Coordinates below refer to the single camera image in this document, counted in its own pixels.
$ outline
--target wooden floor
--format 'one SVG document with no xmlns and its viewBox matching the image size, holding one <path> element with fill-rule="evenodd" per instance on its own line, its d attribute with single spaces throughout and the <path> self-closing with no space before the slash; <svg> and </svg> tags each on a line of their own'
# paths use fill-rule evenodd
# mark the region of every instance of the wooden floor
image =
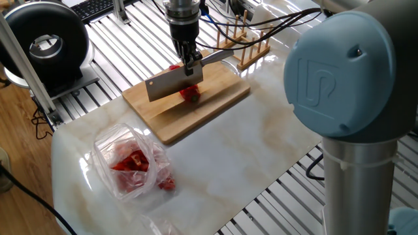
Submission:
<svg viewBox="0 0 418 235">
<path fill-rule="evenodd" d="M 4 78 L 0 65 L 0 77 Z M 12 173 L 23 185 L 52 204 L 51 136 L 35 138 L 30 119 L 36 106 L 27 89 L 0 84 L 0 147 L 10 157 Z M 50 131 L 41 125 L 40 135 Z M 13 187 L 0 194 L 0 235 L 65 234 L 55 217 L 37 201 Z"/>
</svg>

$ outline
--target keyboard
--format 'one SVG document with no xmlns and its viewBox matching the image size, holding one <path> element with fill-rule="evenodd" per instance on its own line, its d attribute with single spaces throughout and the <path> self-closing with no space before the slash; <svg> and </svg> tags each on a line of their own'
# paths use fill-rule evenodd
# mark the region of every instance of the keyboard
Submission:
<svg viewBox="0 0 418 235">
<path fill-rule="evenodd" d="M 126 5 L 132 1 L 124 0 L 123 4 Z M 81 18 L 83 23 L 88 24 L 90 20 L 113 10 L 113 2 L 112 0 L 87 0 L 72 6 L 71 9 Z"/>
</svg>

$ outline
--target knife handle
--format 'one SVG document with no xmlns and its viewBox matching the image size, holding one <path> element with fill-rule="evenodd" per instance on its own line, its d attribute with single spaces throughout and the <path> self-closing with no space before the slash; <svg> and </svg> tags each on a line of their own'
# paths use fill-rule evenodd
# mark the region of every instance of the knife handle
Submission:
<svg viewBox="0 0 418 235">
<path fill-rule="evenodd" d="M 210 63 L 221 61 L 222 59 L 228 58 L 232 55 L 234 55 L 234 51 L 232 50 L 218 50 L 217 52 L 214 52 L 202 59 L 202 67 Z"/>
</svg>

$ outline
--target wooden rack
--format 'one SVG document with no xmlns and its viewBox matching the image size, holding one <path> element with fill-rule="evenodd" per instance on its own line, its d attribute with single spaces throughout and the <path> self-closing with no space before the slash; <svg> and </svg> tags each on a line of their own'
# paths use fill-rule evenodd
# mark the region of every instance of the wooden rack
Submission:
<svg viewBox="0 0 418 235">
<path fill-rule="evenodd" d="M 245 25 L 246 21 L 247 21 L 247 10 L 244 11 L 244 19 L 242 20 L 242 24 Z M 245 42 L 253 42 L 255 40 L 255 38 L 253 37 L 252 40 L 249 40 L 246 38 L 247 36 L 247 31 L 245 30 L 245 26 L 242 26 L 242 29 L 240 32 L 237 32 L 237 28 L 238 28 L 238 19 L 239 16 L 236 15 L 235 16 L 235 25 L 234 25 L 234 34 L 231 37 L 232 39 L 234 39 L 235 41 L 245 41 Z M 227 30 L 226 30 L 226 35 L 228 35 L 229 33 L 229 22 L 227 22 Z M 260 38 L 264 35 L 264 31 L 261 31 L 260 33 Z M 216 47 L 217 48 L 231 48 L 233 47 L 236 43 L 227 39 L 225 37 L 225 40 L 220 41 L 221 38 L 221 31 L 217 31 L 217 38 L 216 38 Z M 246 48 L 242 49 L 242 56 L 241 58 L 239 58 L 238 56 L 234 55 L 234 58 L 239 60 L 239 63 L 236 65 L 236 67 L 240 70 L 244 70 L 246 68 L 248 68 L 250 65 L 252 65 L 253 63 L 255 63 L 260 57 L 263 57 L 264 55 L 266 55 L 269 51 L 270 51 L 270 46 L 268 45 L 268 40 L 266 39 L 265 44 L 263 45 L 263 42 L 259 42 L 258 44 L 254 44 L 253 46 L 251 46 L 249 48 L 249 56 L 247 58 L 245 58 L 246 55 Z"/>
</svg>

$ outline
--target wooden cutting board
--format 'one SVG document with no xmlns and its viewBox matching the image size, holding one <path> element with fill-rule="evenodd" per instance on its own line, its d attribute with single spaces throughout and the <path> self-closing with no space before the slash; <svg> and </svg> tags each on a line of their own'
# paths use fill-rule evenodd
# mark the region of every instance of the wooden cutting board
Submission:
<svg viewBox="0 0 418 235">
<path fill-rule="evenodd" d="M 207 50 L 201 53 L 203 56 L 209 54 Z M 169 144 L 249 93 L 249 84 L 221 62 L 203 67 L 203 82 L 198 86 L 201 98 L 194 103 L 185 102 L 179 93 L 150 102 L 144 82 L 122 95 L 158 139 Z"/>
</svg>

